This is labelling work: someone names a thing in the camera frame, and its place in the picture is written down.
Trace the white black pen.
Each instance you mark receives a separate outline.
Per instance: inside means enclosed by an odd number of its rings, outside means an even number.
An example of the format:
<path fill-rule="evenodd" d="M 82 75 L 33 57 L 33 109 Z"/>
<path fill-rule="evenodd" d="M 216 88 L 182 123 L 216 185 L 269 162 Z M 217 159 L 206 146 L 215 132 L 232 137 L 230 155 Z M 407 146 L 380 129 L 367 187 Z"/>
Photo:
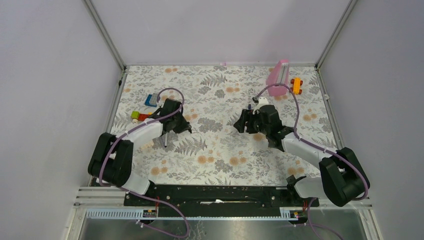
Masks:
<path fill-rule="evenodd" d="M 164 135 L 163 145 L 164 145 L 165 148 L 168 147 L 168 134 L 167 133 Z"/>

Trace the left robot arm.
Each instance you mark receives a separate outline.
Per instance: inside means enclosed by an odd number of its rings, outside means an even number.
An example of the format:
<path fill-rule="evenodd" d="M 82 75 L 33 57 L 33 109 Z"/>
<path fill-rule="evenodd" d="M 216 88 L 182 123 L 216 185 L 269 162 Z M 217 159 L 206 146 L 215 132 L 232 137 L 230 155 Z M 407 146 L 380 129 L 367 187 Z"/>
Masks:
<path fill-rule="evenodd" d="M 166 99 L 161 107 L 143 122 L 121 136 L 105 132 L 98 138 L 88 164 L 88 173 L 100 182 L 136 193 L 136 199 L 144 206 L 152 204 L 155 192 L 153 183 L 146 177 L 132 173 L 135 150 L 169 132 L 192 132 L 183 115 L 183 102 Z"/>

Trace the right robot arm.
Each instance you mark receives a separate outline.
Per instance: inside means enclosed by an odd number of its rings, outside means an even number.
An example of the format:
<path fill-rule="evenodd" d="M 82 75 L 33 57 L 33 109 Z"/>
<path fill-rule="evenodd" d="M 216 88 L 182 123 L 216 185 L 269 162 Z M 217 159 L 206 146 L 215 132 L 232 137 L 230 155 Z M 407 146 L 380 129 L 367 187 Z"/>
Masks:
<path fill-rule="evenodd" d="M 273 105 L 243 109 L 233 126 L 239 133 L 261 133 L 269 148 L 292 154 L 319 169 L 318 177 L 291 175 L 286 179 L 286 198 L 291 205 L 299 206 L 306 199 L 321 198 L 343 207 L 368 196 L 370 182 L 353 150 L 326 148 L 300 137 L 295 127 L 282 124 Z"/>

